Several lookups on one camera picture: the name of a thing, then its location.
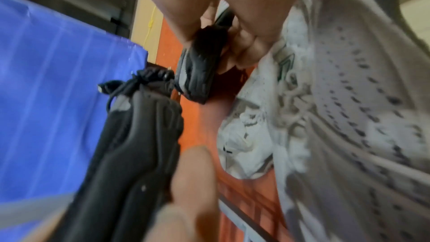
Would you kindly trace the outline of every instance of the hand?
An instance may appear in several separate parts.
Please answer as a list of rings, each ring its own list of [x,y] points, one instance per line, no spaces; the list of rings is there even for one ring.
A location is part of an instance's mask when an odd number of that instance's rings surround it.
[[[181,154],[172,179],[173,202],[159,211],[145,242],[217,242],[218,191],[215,167],[205,147]],[[64,211],[44,222],[22,242],[44,242],[58,225]]]
[[[189,47],[198,29],[211,25],[219,0],[153,0],[171,29]],[[218,73],[233,66],[243,69],[257,63],[270,50],[295,0],[226,0],[236,18]]]

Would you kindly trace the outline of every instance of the blue tarp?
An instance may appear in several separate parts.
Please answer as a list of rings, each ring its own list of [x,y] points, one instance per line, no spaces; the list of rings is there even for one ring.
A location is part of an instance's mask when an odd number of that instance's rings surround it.
[[[102,130],[97,83],[127,80],[147,52],[26,0],[0,0],[0,202],[74,192]],[[15,242],[36,223],[0,231]]]

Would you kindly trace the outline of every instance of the yellow cable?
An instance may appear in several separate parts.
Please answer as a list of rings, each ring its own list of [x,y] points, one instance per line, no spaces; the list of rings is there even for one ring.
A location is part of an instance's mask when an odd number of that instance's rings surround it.
[[[152,9],[151,19],[148,22],[148,33],[146,34],[145,41],[143,42],[143,47],[145,47],[146,41],[148,40],[148,37],[149,37],[149,33],[151,32],[152,26],[154,25],[154,13],[156,9],[157,9],[156,6],[154,6],[154,8]]]

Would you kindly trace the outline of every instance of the orange floor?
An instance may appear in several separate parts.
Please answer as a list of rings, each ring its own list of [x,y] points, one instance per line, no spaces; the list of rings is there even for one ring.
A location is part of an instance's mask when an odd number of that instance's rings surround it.
[[[156,64],[175,70],[181,51],[181,44],[164,20]],[[216,163],[220,192],[279,241],[292,241],[282,218],[273,170],[256,180],[238,180],[224,172],[219,163],[216,149],[217,131],[247,74],[231,70],[217,75],[212,85],[211,98],[205,105],[181,98],[185,123],[184,133],[180,138],[181,150],[194,145],[206,145]],[[220,241],[242,240],[243,233],[223,217]]]

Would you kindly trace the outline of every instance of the blue plastic sheet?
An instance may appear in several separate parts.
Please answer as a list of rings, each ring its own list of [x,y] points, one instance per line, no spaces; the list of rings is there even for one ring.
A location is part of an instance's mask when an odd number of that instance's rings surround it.
[[[26,0],[0,0],[0,202],[74,192],[106,118],[97,84],[147,52]],[[0,231],[14,242],[35,223]]]

